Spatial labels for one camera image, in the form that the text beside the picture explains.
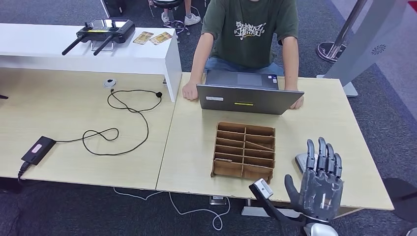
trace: cardboard compartment divider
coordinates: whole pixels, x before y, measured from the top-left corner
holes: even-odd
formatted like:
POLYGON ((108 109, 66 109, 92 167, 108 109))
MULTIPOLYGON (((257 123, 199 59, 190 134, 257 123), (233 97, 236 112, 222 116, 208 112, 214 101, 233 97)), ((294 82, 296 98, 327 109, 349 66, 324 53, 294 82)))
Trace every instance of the cardboard compartment divider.
POLYGON ((229 131, 229 132, 235 132, 235 133, 245 133, 245 129, 246 127, 244 124, 219 122, 219 124, 217 125, 217 130, 229 131))
POLYGON ((236 132, 223 131, 223 130, 218 130, 216 137, 217 138, 222 138, 222 139, 237 140, 237 141, 244 141, 245 140, 245 134, 244 133, 236 133, 236 132))
POLYGON ((214 152, 243 155, 243 148, 216 145, 214 152))
POLYGON ((260 135, 245 135, 245 141, 275 150, 275 137, 260 135))
POLYGON ((275 128, 219 122, 211 176, 225 175, 270 183, 275 167, 275 128))
POLYGON ((244 165, 242 177, 252 180, 263 178, 266 182, 270 182, 272 179, 272 170, 272 168, 267 167, 244 165))
POLYGON ((250 157, 259 157, 264 159, 275 159, 275 153, 273 151, 262 151, 262 150, 254 150, 254 149, 246 149, 245 148, 245 156, 250 157))
POLYGON ((245 145, 244 148, 248 148, 248 149, 256 149, 256 150, 264 150, 264 151, 274 151, 271 148, 259 145, 259 144, 255 144, 249 141, 245 141, 245 145))
POLYGON ((246 127, 246 134, 275 137, 275 129, 270 127, 248 125, 246 127))
POLYGON ((245 156, 243 158, 243 163, 254 165, 254 166, 274 168, 275 161, 272 159, 263 159, 263 158, 258 158, 258 157, 245 156))
POLYGON ((237 141, 232 139, 216 138, 216 145, 243 148, 244 143, 243 141, 237 141))
POLYGON ((215 160, 221 159, 221 160, 229 161, 229 162, 243 163, 243 156, 224 154, 224 153, 218 153, 218 152, 214 153, 214 159, 215 160))
POLYGON ((214 160, 213 173, 216 175, 242 177, 243 164, 214 160))

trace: green t-shirt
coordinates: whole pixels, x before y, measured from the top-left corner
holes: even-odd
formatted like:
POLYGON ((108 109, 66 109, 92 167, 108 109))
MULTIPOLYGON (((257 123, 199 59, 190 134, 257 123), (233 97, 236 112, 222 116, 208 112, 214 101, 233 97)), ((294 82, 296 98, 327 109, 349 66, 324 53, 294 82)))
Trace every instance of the green t-shirt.
POLYGON ((273 33, 279 44, 298 35, 296 0, 211 0, 203 22, 202 34, 215 40, 212 57, 251 68, 272 63, 273 33))

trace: gray carpet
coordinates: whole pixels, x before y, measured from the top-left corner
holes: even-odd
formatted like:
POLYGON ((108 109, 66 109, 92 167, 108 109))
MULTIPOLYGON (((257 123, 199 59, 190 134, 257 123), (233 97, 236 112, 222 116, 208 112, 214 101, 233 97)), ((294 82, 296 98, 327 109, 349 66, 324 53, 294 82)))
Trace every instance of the gray carpet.
MULTIPOLYGON (((125 16, 137 26, 161 25, 161 9, 154 9, 155 18, 152 18, 146 0, 132 0, 128 5, 125 16)), ((193 5, 204 13, 202 0, 194 0, 193 5)), ((298 0, 298 11, 300 76, 315 77, 331 66, 316 56, 315 47, 320 42, 334 40, 343 22, 329 0, 298 0)), ((0 0, 1 23, 81 25, 83 21, 104 16, 99 0, 0 0)), ((177 13, 177 17, 180 16, 181 9, 177 13)), ((200 29, 201 25, 191 26, 190 36, 179 37, 183 71, 191 69, 200 29)), ((276 42, 273 49, 280 55, 276 42)), ((276 62, 282 64, 280 57, 276 62)), ((399 177, 417 185, 416 121, 410 118, 377 66, 358 76, 354 85, 360 96, 349 102, 381 176, 399 177)), ((119 191, 141 196, 149 194, 130 189, 119 191)), ((227 209, 209 206, 206 196, 173 194, 173 199, 181 211, 207 207, 217 212, 227 209)), ((109 187, 44 182, 26 188, 19 195, 0 194, 0 235, 7 235, 10 229, 10 235, 25 236, 297 235, 297 228, 269 218, 241 216, 243 200, 232 199, 231 203, 231 212, 222 217, 223 230, 218 232, 211 226, 213 215, 210 213, 178 215, 167 193, 143 202, 119 196, 109 187), (17 203, 21 216, 14 221, 19 213, 17 203)), ((332 225, 341 236, 396 236, 411 223, 389 211, 363 210, 336 219, 332 225)))

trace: light wood tabletop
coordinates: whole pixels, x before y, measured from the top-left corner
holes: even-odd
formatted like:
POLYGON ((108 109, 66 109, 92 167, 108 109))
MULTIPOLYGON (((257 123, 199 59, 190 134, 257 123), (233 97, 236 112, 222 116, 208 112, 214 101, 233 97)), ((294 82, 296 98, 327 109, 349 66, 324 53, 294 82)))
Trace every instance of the light wood tabletop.
MULTIPOLYGON (((184 73, 181 86, 188 80, 184 73)), ((322 136, 342 157, 342 206, 393 209, 339 80, 300 78, 299 89, 305 91, 304 106, 281 116, 202 110, 198 101, 188 101, 179 93, 156 189, 254 198, 248 188, 253 181, 210 176, 216 125, 228 121, 276 128, 271 200, 289 201, 285 174, 293 176, 299 189, 301 173, 294 157, 307 151, 307 139, 317 148, 322 136)))
MULTIPOLYGON (((96 136, 86 140, 87 146, 95 152, 116 153, 140 143, 146 136, 144 120, 139 114, 107 104, 110 90, 103 87, 107 79, 117 79, 115 90, 163 93, 158 107, 143 112, 149 123, 148 140, 120 156, 92 155, 81 141, 58 143, 23 178, 155 189, 175 105, 162 85, 163 77, 157 75, 0 68, 0 94, 9 96, 0 100, 0 176, 16 178, 23 163, 20 158, 41 136, 71 140, 86 130, 115 127, 120 130, 117 140, 107 142, 96 136)), ((145 92, 120 92, 117 97, 137 110, 159 101, 155 94, 145 92)), ((110 102, 122 107, 113 98, 110 102)))

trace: white sneaker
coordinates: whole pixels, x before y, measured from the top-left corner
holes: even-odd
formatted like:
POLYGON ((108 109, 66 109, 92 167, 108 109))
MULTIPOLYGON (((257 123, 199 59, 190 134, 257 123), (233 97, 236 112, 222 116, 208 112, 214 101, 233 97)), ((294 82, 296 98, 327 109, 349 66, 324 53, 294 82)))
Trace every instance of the white sneaker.
POLYGON ((169 21, 169 17, 168 17, 168 16, 165 16, 164 12, 162 12, 162 14, 161 14, 161 19, 162 19, 162 21, 163 21, 164 23, 166 23, 166 22, 168 22, 168 21, 169 21))
POLYGON ((186 26, 191 26, 191 25, 194 25, 194 24, 196 24, 196 23, 198 23, 198 22, 200 22, 200 17, 199 16, 196 16, 196 15, 194 15, 193 13, 191 13, 191 18, 188 18, 187 16, 185 16, 185 19, 184 19, 184 24, 186 25, 186 26))

